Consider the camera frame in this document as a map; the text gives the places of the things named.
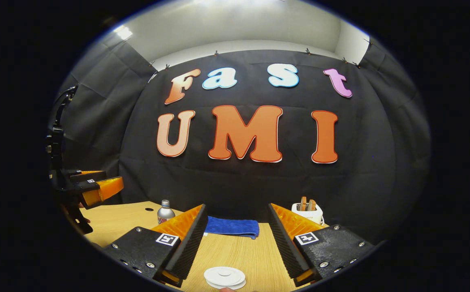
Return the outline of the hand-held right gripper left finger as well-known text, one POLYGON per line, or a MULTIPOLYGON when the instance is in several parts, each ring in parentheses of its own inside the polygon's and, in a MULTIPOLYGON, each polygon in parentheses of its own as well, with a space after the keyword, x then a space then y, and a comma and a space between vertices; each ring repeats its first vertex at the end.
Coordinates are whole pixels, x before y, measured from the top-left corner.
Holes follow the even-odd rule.
POLYGON ((181 287, 207 222, 207 206, 201 204, 151 229, 135 227, 103 251, 146 279, 181 287))

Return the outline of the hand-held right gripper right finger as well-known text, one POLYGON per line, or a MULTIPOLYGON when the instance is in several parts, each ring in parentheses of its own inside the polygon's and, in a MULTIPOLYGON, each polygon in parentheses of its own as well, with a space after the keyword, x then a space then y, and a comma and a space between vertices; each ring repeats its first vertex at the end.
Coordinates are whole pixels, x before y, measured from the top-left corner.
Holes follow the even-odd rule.
POLYGON ((323 227, 273 203, 268 214, 283 264, 297 287, 333 279, 377 250, 340 224, 323 227))

